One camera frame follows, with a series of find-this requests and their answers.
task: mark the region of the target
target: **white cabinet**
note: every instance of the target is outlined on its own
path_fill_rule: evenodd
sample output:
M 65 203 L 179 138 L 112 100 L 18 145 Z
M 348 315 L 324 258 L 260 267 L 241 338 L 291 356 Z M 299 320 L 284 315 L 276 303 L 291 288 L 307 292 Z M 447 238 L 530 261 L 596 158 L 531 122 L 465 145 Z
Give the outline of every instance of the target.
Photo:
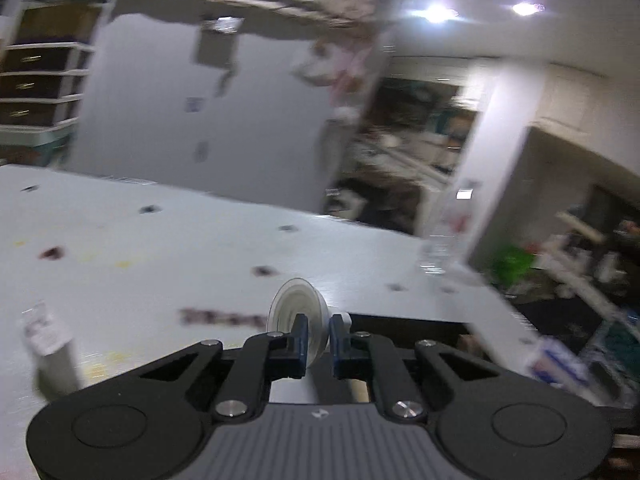
M 461 86 L 468 67 L 469 60 L 459 57 L 399 56 L 391 58 L 386 77 Z
M 606 79 L 565 66 L 549 65 L 534 126 L 576 144 L 589 143 L 588 124 L 597 111 Z
M 482 112 L 494 91 L 497 72 L 496 59 L 479 57 L 471 61 L 464 86 L 453 98 L 457 106 L 474 112 Z

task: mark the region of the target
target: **green object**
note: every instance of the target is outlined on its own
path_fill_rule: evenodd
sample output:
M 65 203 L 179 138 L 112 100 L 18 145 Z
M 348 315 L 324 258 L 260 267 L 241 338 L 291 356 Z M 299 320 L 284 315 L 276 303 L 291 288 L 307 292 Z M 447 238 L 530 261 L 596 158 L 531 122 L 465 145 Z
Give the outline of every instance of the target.
M 535 259 L 535 254 L 531 254 L 520 247 L 509 245 L 500 252 L 494 261 L 494 276 L 500 285 L 509 288 L 527 273 Z

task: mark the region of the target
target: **cabinet door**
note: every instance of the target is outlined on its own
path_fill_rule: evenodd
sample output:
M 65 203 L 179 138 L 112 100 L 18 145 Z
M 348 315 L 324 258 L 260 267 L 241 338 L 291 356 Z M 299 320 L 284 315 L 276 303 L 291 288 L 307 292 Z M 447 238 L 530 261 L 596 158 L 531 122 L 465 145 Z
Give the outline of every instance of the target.
M 571 136 L 583 132 L 596 109 L 604 78 L 580 70 L 551 65 L 536 114 L 541 126 L 552 134 Z

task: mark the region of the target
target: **white table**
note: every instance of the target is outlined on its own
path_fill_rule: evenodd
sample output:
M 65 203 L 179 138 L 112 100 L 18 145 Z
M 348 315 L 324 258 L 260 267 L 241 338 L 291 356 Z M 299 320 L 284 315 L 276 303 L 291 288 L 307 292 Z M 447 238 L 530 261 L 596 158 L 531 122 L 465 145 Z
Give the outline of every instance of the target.
M 147 205 L 161 210 L 141 214 Z M 55 246 L 61 259 L 39 259 Z M 465 267 L 447 283 L 425 276 L 419 247 L 395 232 L 189 190 L 0 168 L 0 478 L 36 478 L 24 431 L 44 400 L 18 324 L 39 300 L 71 326 L 85 383 L 206 338 L 241 345 L 255 329 L 185 326 L 180 309 L 265 315 L 297 276 L 347 312 L 467 323 L 495 360 L 524 371 L 534 336 L 510 307 Z M 255 276 L 256 266 L 277 275 Z M 310 394 L 285 383 L 272 400 L 296 395 Z

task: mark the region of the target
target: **bright light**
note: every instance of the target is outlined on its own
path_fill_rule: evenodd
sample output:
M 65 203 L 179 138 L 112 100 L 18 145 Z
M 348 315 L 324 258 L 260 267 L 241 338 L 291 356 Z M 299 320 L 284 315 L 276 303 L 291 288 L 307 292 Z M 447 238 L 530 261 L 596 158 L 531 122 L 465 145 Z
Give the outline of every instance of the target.
M 474 192 L 473 189 L 459 189 L 458 192 L 456 193 L 456 199 L 469 200 L 473 192 Z
M 453 9 L 447 9 L 441 5 L 432 5 L 426 10 L 413 10 L 411 14 L 413 16 L 426 18 L 431 23 L 442 23 L 447 20 L 453 20 L 458 15 L 458 12 Z
M 536 12 L 545 10 L 544 5 L 540 4 L 528 4 L 527 2 L 520 2 L 513 6 L 513 11 L 521 16 L 530 16 Z

